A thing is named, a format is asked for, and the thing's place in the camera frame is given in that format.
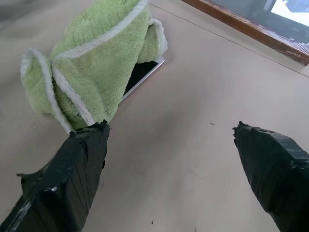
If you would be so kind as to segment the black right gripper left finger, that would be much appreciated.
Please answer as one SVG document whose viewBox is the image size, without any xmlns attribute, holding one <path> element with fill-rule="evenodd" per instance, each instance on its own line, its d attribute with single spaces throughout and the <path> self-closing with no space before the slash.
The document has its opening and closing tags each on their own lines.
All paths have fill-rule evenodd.
<svg viewBox="0 0 309 232">
<path fill-rule="evenodd" d="M 22 195 L 0 232 L 81 232 L 105 166 L 110 126 L 71 131 L 41 169 L 21 177 Z"/>
</svg>

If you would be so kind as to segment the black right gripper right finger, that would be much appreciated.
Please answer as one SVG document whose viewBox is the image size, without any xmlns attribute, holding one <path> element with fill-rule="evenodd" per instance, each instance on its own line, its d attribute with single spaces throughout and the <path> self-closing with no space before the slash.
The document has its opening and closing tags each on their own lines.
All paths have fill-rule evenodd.
<svg viewBox="0 0 309 232">
<path fill-rule="evenodd" d="M 239 122 L 234 143 L 251 189 L 280 232 L 309 232 L 309 153 L 292 138 Z"/>
</svg>

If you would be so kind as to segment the white-edged tablet with dark screen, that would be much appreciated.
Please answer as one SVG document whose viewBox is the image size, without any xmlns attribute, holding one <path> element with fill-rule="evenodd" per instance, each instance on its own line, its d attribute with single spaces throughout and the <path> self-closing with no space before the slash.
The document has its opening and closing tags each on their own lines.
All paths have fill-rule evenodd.
<svg viewBox="0 0 309 232">
<path fill-rule="evenodd" d="M 149 76 L 151 76 L 160 66 L 163 65 L 165 59 L 163 56 L 155 61 L 136 64 L 131 77 L 126 86 L 125 92 L 121 99 L 124 101 L 138 86 L 140 86 Z"/>
</svg>

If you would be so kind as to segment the green fluffy microfibre cloth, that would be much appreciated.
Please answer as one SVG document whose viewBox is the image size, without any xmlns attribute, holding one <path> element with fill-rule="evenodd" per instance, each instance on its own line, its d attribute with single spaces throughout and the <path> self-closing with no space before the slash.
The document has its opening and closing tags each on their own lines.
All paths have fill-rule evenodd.
<svg viewBox="0 0 309 232">
<path fill-rule="evenodd" d="M 168 48 L 149 0 L 96 0 L 65 28 L 49 56 L 29 48 L 21 82 L 32 109 L 70 132 L 111 121 L 137 64 Z"/>
</svg>

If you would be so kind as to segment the wooden framed panel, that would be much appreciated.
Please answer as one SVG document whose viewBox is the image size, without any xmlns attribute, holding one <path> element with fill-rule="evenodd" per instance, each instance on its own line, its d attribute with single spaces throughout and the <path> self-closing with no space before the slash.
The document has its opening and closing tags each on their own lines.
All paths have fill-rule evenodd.
<svg viewBox="0 0 309 232">
<path fill-rule="evenodd" d="M 181 0 L 297 63 L 309 65 L 309 27 L 272 13 L 276 0 Z"/>
</svg>

